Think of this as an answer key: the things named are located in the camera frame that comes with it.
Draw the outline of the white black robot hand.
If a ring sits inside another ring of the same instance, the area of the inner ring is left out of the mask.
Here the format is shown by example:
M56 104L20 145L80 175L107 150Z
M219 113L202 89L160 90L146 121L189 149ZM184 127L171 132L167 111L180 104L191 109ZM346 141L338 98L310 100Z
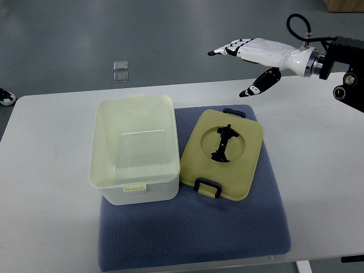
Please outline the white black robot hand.
M318 75L323 67L325 55L314 47L295 48L266 39L239 39L208 52L209 56L230 55L244 61L268 67L240 97L261 94L281 79L281 71L291 70L301 77Z

